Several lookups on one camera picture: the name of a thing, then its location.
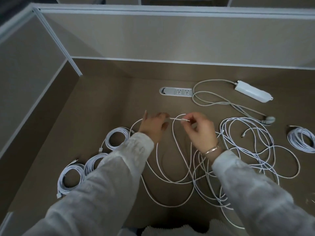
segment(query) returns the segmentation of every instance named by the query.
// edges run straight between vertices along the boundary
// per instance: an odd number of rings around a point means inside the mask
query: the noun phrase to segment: left hand
[[[166,118],[169,118],[168,113],[158,113],[153,117],[148,117],[148,113],[145,111],[139,132],[146,134],[154,144],[157,144],[167,129],[168,122],[164,122]]]

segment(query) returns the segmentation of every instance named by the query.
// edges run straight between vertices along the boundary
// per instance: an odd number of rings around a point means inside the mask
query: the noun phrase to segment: hand
[[[189,120],[189,122],[182,120],[181,123],[193,145],[202,154],[205,154],[218,144],[214,124],[205,115],[193,112],[186,114],[183,119]],[[193,123],[197,123],[195,129],[191,127]]]
[[[148,113],[145,111],[139,132],[146,134],[154,144],[157,144],[167,129],[168,122],[164,122],[166,118],[169,118],[168,113],[158,113],[154,117],[148,118]]]

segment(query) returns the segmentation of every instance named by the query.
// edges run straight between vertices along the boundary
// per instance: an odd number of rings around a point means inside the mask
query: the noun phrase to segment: gray sweater
[[[24,235],[135,235],[121,230],[134,202],[141,173],[154,148],[142,133],[134,134],[103,158],[96,170],[65,198],[49,208]],[[213,163],[214,174],[250,235],[315,235],[315,218],[296,206],[292,196],[265,175],[257,174],[232,151]],[[142,235],[199,235],[189,226],[173,230],[148,227]],[[233,235],[211,222],[207,235]]]

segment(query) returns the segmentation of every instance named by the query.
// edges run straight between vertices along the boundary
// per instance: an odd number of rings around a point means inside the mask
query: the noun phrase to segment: silver bracelet
[[[217,150],[218,148],[219,148],[219,143],[218,143],[215,147],[212,147],[210,150],[208,150],[205,154],[202,154],[202,156],[205,156],[205,155],[207,155],[208,153]]]

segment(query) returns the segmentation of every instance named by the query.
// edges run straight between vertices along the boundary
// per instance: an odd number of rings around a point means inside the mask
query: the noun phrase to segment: tangled cable
[[[84,174],[87,176],[89,173],[91,173],[94,170],[94,164],[98,159],[104,158],[107,156],[107,153],[100,153],[96,156],[91,157],[84,165]]]
[[[132,133],[134,133],[134,131],[132,131],[132,130],[130,130],[130,129],[128,129],[128,128],[126,128],[126,127],[117,127],[117,128],[115,128],[115,129],[113,129],[113,130],[111,130],[107,135],[106,135],[106,138],[104,139],[104,141],[103,141],[103,143],[102,143],[102,145],[101,145],[101,147],[100,147],[100,150],[99,150],[99,152],[101,153],[102,151],[103,151],[103,145],[104,145],[104,143],[105,143],[105,145],[107,146],[107,148],[108,149],[110,149],[110,150],[115,150],[117,147],[119,147],[119,146],[116,146],[116,147],[114,147],[114,146],[112,146],[110,143],[109,143],[109,139],[111,138],[111,136],[114,134],[114,133],[116,133],[116,132],[120,132],[120,133],[122,133],[124,136],[125,136],[125,140],[124,140],[124,142],[125,141],[127,141],[128,139],[129,139],[129,132],[132,132]]]
[[[299,127],[299,126],[289,126],[289,127],[296,127],[295,129],[291,130],[287,135],[289,143],[300,151],[304,151],[307,153],[315,153],[315,148],[314,148],[315,135],[311,131],[303,127]],[[303,139],[303,135],[307,136],[311,140],[312,142],[311,146],[305,143]]]
[[[231,133],[230,133],[230,129],[231,129],[231,125],[234,122],[241,122],[243,124],[245,124],[248,129],[242,134],[242,137],[245,136],[245,134],[247,133],[248,130],[250,130],[250,132],[252,132],[253,136],[254,136],[254,152],[251,152],[243,147],[238,146],[234,140],[231,137]],[[162,170],[162,168],[159,165],[158,162],[158,145],[156,147],[156,161],[157,161],[157,166],[160,170],[160,173],[162,174],[162,177],[160,177],[150,166],[149,162],[147,161],[148,167],[151,169],[151,171],[156,175],[156,177],[158,177],[160,180],[167,182],[167,183],[172,183],[172,184],[178,184],[178,185],[182,185],[182,184],[193,184],[193,188],[189,194],[189,196],[187,197],[186,200],[184,200],[183,203],[179,204],[179,205],[175,205],[175,206],[167,206],[164,205],[160,202],[158,202],[153,196],[152,194],[149,192],[148,186],[146,185],[143,176],[141,176],[141,179],[143,181],[144,187],[148,193],[148,195],[150,196],[150,198],[157,203],[160,206],[164,206],[164,207],[169,207],[169,208],[174,208],[174,207],[179,207],[184,205],[191,197],[191,195],[193,194],[194,191],[196,191],[199,196],[204,199],[208,204],[215,206],[215,207],[220,207],[222,210],[223,215],[225,216],[225,218],[227,219],[228,222],[230,222],[233,226],[237,227],[237,228],[241,228],[244,229],[241,226],[235,225],[234,223],[232,223],[225,215],[223,208],[226,209],[230,209],[233,210],[233,208],[230,206],[230,203],[228,202],[228,198],[227,196],[223,193],[222,187],[220,187],[219,190],[219,194],[216,195],[216,193],[213,190],[210,178],[216,178],[216,176],[213,174],[212,170],[210,170],[210,166],[209,166],[209,160],[207,160],[205,157],[203,157],[199,151],[195,151],[194,154],[192,154],[192,143],[190,143],[190,157],[189,160],[187,161],[184,157],[184,154],[182,152],[182,150],[179,147],[179,144],[176,140],[175,134],[174,134],[174,123],[175,120],[172,123],[172,133],[173,133],[173,138],[175,140],[175,143],[177,145],[177,148],[185,162],[185,165],[187,166],[187,174],[180,180],[178,181],[172,181]],[[273,173],[276,177],[276,183],[279,184],[279,177],[282,178],[287,178],[287,179],[291,179],[296,177],[299,172],[300,172],[300,163],[297,159],[297,157],[293,154],[292,151],[290,151],[289,149],[283,147],[283,146],[278,146],[274,144],[274,140],[272,138],[272,136],[270,135],[270,133],[268,132],[268,130],[266,129],[266,127],[260,123],[258,120],[252,119],[252,118],[248,118],[248,117],[235,117],[235,118],[227,118],[224,119],[219,126],[219,132],[216,132],[218,134],[217,137],[221,136],[222,140],[223,140],[223,144],[225,146],[226,149],[235,149],[237,151],[238,157],[241,158],[240,153],[244,153],[252,158],[254,158],[255,160],[257,160],[257,164],[250,164],[251,167],[259,169],[260,173],[266,174],[267,171],[270,171],[271,173]],[[265,146],[265,148],[261,151],[257,150],[257,142],[258,140],[260,140],[260,142],[262,142],[262,144]],[[281,147],[286,149],[287,151],[290,152],[290,154],[293,155],[293,157],[295,158],[296,162],[297,162],[297,173],[294,174],[291,177],[285,177],[282,175],[277,174],[277,172],[274,169],[274,165],[276,162],[276,154],[275,154],[275,147]],[[263,160],[260,156],[266,153],[268,155],[266,160]],[[197,174],[197,170],[201,169],[203,171],[203,174],[199,175]],[[202,178],[206,178],[207,183],[208,183],[208,187],[212,193],[211,196],[206,195],[205,193],[203,193],[203,191],[199,188],[197,181],[202,179]]]
[[[230,80],[226,80],[226,79],[208,79],[208,80],[204,80],[204,81],[200,81],[199,83],[196,83],[195,86],[193,87],[192,89],[192,92],[193,92],[193,95],[192,95],[192,101],[199,105],[199,106],[203,106],[203,107],[207,107],[207,106],[212,106],[212,105],[215,105],[215,104],[223,104],[223,105],[230,105],[231,107],[233,107],[236,111],[240,112],[241,114],[245,115],[246,117],[250,118],[250,119],[254,119],[256,121],[258,121],[259,123],[261,123],[262,125],[265,125],[265,126],[269,126],[270,124],[272,124],[276,119],[275,117],[272,117],[272,116],[266,116],[265,114],[263,113],[260,113],[256,110],[253,110],[251,108],[247,108],[247,107],[244,107],[242,105],[239,105],[239,104],[235,104],[235,103],[232,103],[230,102],[228,99],[222,97],[221,95],[218,95],[216,93],[213,93],[213,92],[209,92],[209,91],[195,91],[195,88],[197,85],[201,84],[201,83],[205,83],[205,82],[209,82],[209,81],[225,81],[225,82],[229,82],[229,83],[232,83],[235,85],[235,83],[233,81],[230,81]],[[210,102],[210,101],[206,101],[206,100],[203,100],[201,99],[197,94],[199,93],[210,93],[210,94],[213,94],[221,99],[224,99],[225,101],[221,101],[221,102]],[[200,104],[198,103],[195,98],[199,99],[200,101],[206,103],[206,104]],[[255,112],[257,114],[260,114],[262,116],[265,117],[264,120],[258,120],[254,117],[252,117],[251,115],[249,115],[244,109],[247,109],[247,110],[250,110],[252,112]]]
[[[58,179],[58,182],[57,182],[57,190],[58,190],[57,198],[62,197],[62,195],[68,194],[70,191],[74,190],[79,184],[81,184],[84,181],[84,178],[85,178],[84,165],[83,164],[74,164],[75,162],[77,162],[77,160],[72,161],[61,172],[59,179]],[[65,175],[67,174],[67,172],[72,170],[72,169],[76,170],[79,173],[80,181],[76,186],[68,188],[64,185],[63,179],[64,179]]]

